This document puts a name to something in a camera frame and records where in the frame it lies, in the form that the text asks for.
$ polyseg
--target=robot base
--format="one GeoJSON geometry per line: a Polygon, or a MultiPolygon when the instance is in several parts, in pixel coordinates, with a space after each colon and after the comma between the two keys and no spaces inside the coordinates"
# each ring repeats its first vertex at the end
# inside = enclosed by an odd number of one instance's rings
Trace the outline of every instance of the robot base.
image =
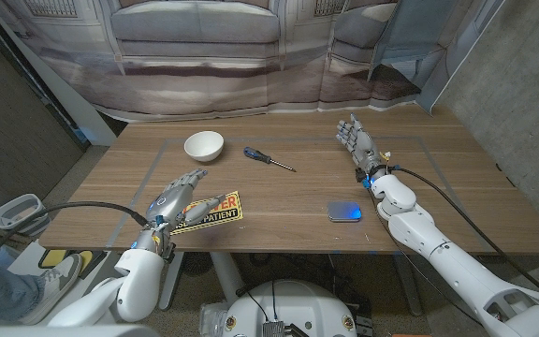
{"type": "Polygon", "coordinates": [[[265,336],[266,323],[266,330],[273,330],[271,336],[284,336],[284,330],[300,330],[308,336],[318,337],[357,336],[354,319],[346,305],[320,286],[296,280],[275,281],[275,313],[271,282],[250,293],[268,315],[269,323],[259,306],[245,294],[227,311],[217,304],[201,307],[201,335],[265,336]]]}

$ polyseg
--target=wooden table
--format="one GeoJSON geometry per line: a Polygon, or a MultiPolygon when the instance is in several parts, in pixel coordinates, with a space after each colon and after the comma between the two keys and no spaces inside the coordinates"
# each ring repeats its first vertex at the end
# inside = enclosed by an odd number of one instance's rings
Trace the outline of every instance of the wooden table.
{"type": "MultiPolygon", "coordinates": [[[[71,200],[102,200],[145,213],[168,182],[196,168],[209,174],[195,199],[238,190],[244,218],[173,237],[177,250],[392,254],[398,251],[376,217],[368,192],[355,180],[351,155],[335,140],[336,124],[350,111],[269,114],[194,122],[131,124],[71,200]],[[221,155],[198,163],[183,150],[190,135],[214,130],[226,142],[221,155]],[[246,158],[245,146],[271,155],[291,172],[246,158]],[[358,223],[328,221],[327,204],[353,200],[358,223]]],[[[500,247],[539,255],[539,215],[479,144],[445,108],[429,117],[417,106],[386,112],[357,110],[380,151],[438,184],[500,247]]],[[[397,172],[451,240],[474,254],[487,244],[429,186],[397,172]]],[[[117,249],[130,246],[139,226],[120,212],[63,210],[44,232],[48,248],[117,249]]]]}

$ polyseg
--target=sneaker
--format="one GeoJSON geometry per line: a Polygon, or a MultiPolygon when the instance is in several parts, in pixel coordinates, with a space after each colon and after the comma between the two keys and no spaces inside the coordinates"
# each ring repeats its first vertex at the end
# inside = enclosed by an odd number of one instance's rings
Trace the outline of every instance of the sneaker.
{"type": "Polygon", "coordinates": [[[26,325],[35,325],[40,322],[74,284],[79,277],[81,265],[82,257],[78,254],[72,254],[55,268],[43,272],[40,276],[45,281],[43,298],[36,308],[22,317],[20,321],[26,325]]]}

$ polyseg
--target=jeans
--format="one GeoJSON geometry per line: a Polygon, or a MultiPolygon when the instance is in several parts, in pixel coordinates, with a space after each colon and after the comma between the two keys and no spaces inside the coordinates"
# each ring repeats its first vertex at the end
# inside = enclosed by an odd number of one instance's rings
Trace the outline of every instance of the jeans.
{"type": "Polygon", "coordinates": [[[0,319],[17,321],[43,298],[45,281],[38,276],[16,275],[0,267],[0,319]]]}

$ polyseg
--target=sign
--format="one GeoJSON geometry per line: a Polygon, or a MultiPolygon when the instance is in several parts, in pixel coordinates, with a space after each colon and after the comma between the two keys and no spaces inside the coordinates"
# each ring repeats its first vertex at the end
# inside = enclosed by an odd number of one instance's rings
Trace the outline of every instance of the sign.
{"type": "MultiPolygon", "coordinates": [[[[192,209],[196,205],[209,201],[210,199],[195,201],[188,205],[184,212],[192,209]]],[[[226,194],[226,199],[216,208],[212,209],[203,220],[194,225],[186,225],[184,222],[179,223],[176,229],[172,230],[170,235],[176,235],[191,230],[207,228],[215,225],[225,224],[230,221],[242,219],[242,208],[240,207],[239,191],[226,194]]]]}

